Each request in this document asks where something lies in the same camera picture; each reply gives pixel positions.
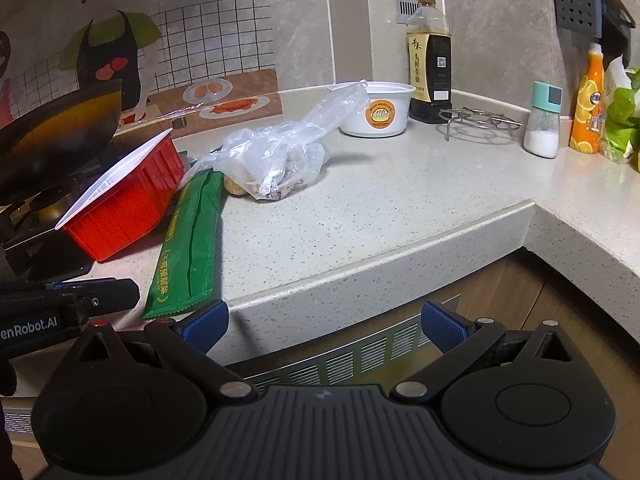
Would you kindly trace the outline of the dark soy sauce bottle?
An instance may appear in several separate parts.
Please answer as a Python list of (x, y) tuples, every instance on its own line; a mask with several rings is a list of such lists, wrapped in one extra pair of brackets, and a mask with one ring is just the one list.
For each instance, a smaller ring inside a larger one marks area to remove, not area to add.
[(409, 84), (414, 88), (409, 116), (426, 124), (443, 124), (451, 110), (451, 35), (436, 0), (418, 0), (407, 21)]

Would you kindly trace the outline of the clear plastic bag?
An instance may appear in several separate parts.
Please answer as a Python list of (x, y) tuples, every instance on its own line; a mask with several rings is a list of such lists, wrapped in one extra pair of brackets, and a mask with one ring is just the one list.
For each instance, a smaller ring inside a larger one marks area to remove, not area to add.
[(194, 162), (182, 177), (180, 188), (199, 172), (211, 169), (254, 200), (282, 200), (318, 179), (329, 159), (322, 139), (366, 107), (367, 90), (364, 80), (342, 84), (297, 122), (233, 131), (219, 148)]

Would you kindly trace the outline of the red rectangular food container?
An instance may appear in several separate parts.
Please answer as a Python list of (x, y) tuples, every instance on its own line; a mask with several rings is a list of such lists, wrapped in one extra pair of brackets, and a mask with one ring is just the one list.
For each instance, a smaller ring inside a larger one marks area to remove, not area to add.
[(55, 229), (102, 262), (152, 231), (183, 176), (169, 129), (153, 136), (89, 186)]

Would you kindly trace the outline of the green snack wrapper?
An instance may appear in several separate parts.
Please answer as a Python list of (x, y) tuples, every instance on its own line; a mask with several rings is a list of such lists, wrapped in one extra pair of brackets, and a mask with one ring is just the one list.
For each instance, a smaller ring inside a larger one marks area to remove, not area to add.
[(170, 318), (218, 296), (217, 240), (222, 174), (201, 171), (180, 191), (141, 317)]

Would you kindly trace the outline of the black gas stove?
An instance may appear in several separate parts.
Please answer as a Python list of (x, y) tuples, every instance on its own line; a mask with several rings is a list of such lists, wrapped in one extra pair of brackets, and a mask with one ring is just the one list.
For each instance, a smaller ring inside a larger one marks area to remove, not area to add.
[(1, 208), (1, 281), (60, 282), (94, 263), (55, 226), (103, 172), (95, 158), (27, 200)]

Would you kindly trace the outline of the black frying pan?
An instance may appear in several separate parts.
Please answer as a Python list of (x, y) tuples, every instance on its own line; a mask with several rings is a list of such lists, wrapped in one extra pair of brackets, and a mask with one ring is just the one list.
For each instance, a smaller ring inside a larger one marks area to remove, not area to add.
[(122, 82), (67, 93), (1, 129), (1, 203), (26, 200), (96, 157), (118, 127)]

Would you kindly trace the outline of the green white vegetable bag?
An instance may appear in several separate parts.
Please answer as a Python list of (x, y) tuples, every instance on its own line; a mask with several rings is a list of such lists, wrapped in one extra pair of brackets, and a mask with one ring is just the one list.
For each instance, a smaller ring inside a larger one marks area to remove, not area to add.
[(624, 65), (622, 56), (604, 74), (604, 127), (600, 148), (616, 164), (639, 153), (639, 70)]

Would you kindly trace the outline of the teal lid salt shaker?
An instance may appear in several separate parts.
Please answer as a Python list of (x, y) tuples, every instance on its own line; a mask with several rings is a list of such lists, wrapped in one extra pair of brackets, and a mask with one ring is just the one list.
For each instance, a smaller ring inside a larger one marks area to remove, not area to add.
[(529, 154), (554, 159), (560, 144), (560, 113), (563, 90), (553, 84), (536, 80), (523, 139)]

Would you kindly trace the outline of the orange detergent bottle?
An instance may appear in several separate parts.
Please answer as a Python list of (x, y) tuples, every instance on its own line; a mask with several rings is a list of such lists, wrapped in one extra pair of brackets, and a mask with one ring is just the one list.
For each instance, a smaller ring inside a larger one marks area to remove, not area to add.
[(598, 154), (604, 121), (604, 68), (600, 44), (590, 44), (588, 67), (580, 80), (570, 147), (584, 154)]

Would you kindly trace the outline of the cabinet vent grille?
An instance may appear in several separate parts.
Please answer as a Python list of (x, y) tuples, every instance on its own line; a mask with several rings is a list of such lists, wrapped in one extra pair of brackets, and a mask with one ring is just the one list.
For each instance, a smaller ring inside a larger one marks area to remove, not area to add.
[(424, 335), (420, 298), (306, 344), (237, 362), (259, 391), (268, 386), (379, 384), (385, 390), (440, 356)]

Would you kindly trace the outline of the white round plastic bowl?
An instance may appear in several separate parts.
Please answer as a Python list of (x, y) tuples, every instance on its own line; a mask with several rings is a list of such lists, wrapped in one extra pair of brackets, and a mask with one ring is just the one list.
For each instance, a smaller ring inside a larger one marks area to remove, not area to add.
[(369, 103), (338, 128), (356, 138), (390, 138), (404, 133), (414, 87), (393, 81), (367, 81)]

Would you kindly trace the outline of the cartoon kitchen wall sticker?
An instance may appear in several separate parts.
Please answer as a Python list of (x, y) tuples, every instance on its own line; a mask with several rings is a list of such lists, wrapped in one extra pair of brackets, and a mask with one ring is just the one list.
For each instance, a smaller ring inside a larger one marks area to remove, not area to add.
[(1, 120), (107, 81), (126, 129), (279, 115), (270, 22), (270, 0), (1, 0)]

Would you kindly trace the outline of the black perforated wall rack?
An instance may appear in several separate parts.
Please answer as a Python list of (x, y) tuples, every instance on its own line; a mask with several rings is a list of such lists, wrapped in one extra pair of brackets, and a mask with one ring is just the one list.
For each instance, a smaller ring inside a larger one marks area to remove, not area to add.
[(631, 32), (637, 23), (622, 0), (554, 0), (559, 28), (597, 40), (608, 61), (631, 61)]

